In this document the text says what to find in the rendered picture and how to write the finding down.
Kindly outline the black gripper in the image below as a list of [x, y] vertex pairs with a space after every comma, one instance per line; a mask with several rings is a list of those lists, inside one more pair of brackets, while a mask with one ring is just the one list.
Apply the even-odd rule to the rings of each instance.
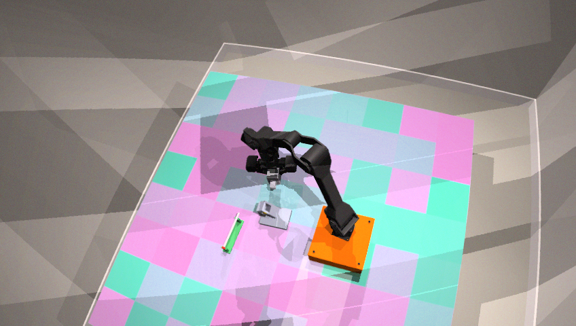
[[280, 168], [279, 173], [295, 173], [297, 170], [297, 164], [293, 161], [292, 156], [286, 156], [286, 158], [278, 159], [277, 154], [271, 160], [265, 161], [263, 159], [258, 159], [258, 156], [248, 156], [246, 162], [246, 170], [248, 173], [262, 173], [267, 175], [268, 169]]

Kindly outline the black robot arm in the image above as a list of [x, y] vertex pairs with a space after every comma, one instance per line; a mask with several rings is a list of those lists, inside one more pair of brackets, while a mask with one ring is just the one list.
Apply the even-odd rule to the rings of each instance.
[[[359, 217], [352, 206], [344, 202], [340, 197], [330, 172], [331, 156], [328, 148], [322, 142], [314, 137], [304, 136], [296, 130], [291, 132], [273, 131], [268, 126], [263, 126], [257, 132], [252, 128], [246, 127], [240, 139], [251, 149], [257, 149], [260, 158], [265, 161], [273, 159], [276, 154], [279, 158], [279, 147], [290, 151], [295, 164], [306, 173], [314, 176], [328, 204], [324, 209], [324, 213], [331, 229], [333, 229], [332, 235], [342, 240], [350, 240]], [[301, 158], [298, 158], [293, 150], [299, 143], [312, 145]]]

